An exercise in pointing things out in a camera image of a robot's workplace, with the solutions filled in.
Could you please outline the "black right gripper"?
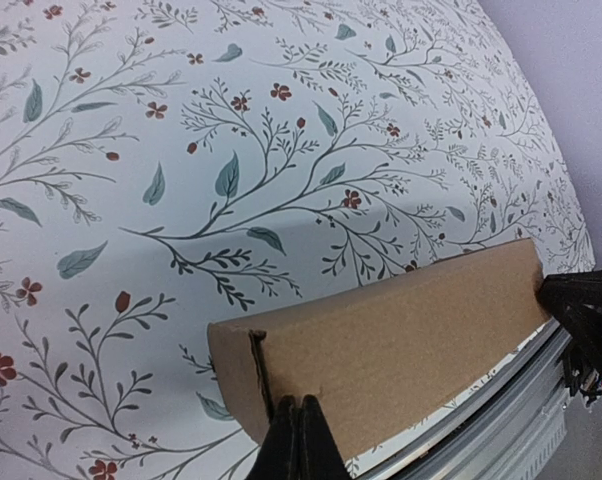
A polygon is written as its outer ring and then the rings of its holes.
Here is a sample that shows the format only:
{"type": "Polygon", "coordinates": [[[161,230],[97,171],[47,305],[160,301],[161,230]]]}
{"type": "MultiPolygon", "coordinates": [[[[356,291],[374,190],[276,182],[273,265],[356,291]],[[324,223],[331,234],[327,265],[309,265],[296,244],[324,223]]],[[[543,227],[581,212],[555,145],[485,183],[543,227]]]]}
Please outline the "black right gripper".
{"type": "Polygon", "coordinates": [[[548,275],[536,298],[574,339],[560,357],[569,395],[592,406],[602,399],[602,270],[548,275]]]}

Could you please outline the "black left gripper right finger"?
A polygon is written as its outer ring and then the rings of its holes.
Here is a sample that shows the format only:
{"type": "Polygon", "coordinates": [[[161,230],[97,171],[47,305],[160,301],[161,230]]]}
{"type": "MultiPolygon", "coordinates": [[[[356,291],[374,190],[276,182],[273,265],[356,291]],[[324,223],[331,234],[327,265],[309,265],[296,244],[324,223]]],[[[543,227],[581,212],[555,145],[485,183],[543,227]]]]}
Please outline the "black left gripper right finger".
{"type": "Polygon", "coordinates": [[[306,395],[300,415],[300,478],[303,480],[348,480],[338,447],[319,400],[306,395]]]}

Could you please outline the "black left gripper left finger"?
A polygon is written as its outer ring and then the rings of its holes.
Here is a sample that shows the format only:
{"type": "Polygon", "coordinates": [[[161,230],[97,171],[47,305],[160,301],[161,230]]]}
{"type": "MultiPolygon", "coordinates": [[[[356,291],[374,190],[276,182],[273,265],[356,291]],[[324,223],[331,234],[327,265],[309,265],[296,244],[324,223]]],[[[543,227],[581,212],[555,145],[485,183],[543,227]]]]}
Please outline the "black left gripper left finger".
{"type": "Polygon", "coordinates": [[[293,396],[284,396],[276,407],[248,480],[298,478],[298,408],[293,396]]]}

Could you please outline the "brown cardboard box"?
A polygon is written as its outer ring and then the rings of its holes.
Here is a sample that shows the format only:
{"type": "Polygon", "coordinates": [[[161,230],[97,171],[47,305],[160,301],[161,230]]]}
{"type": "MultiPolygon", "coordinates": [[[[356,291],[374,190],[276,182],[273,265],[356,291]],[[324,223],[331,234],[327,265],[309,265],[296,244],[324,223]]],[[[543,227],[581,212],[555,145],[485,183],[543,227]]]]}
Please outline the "brown cardboard box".
{"type": "Polygon", "coordinates": [[[331,297],[214,323],[223,402],[262,443],[281,398],[319,400],[350,458],[443,407],[548,319],[542,265],[512,241],[331,297]]]}

